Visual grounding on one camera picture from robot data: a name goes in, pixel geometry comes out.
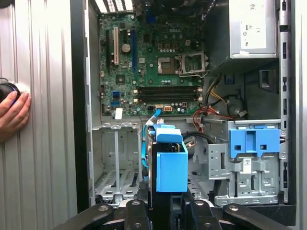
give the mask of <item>motherboard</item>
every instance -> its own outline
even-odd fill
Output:
[[[208,65],[201,20],[102,14],[99,22],[102,115],[197,110]]]

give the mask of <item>ventilation slot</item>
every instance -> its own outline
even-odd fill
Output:
[[[283,59],[287,59],[287,43],[283,42]]]
[[[251,176],[250,179],[250,189],[255,190],[255,176]]]
[[[288,188],[288,163],[284,162],[283,163],[283,187]]]
[[[101,13],[133,10],[132,0],[95,0]]]
[[[221,152],[221,169],[225,169],[225,153]]]
[[[287,99],[283,100],[283,115],[287,115]]]
[[[287,91],[287,77],[283,77],[283,91],[286,92]]]

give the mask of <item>chipset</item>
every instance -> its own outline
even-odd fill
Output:
[[[116,84],[125,84],[125,75],[123,74],[116,75],[115,82]]]
[[[175,59],[173,57],[158,58],[158,74],[175,74]]]

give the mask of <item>expansion slot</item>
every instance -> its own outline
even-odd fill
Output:
[[[114,39],[114,65],[119,65],[119,30],[118,27],[113,28]]]
[[[110,31],[109,30],[106,30],[105,47],[106,47],[106,67],[107,67],[108,72],[110,72],[111,54],[110,54]]]
[[[136,76],[138,74],[137,70],[137,47],[136,47],[136,31],[131,31],[131,51],[132,51],[132,69],[134,72],[134,75]]]

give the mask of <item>corrugated metal panel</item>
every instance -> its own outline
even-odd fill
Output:
[[[0,76],[32,96],[29,124],[0,144],[0,229],[49,230],[77,213],[69,0],[0,10]]]

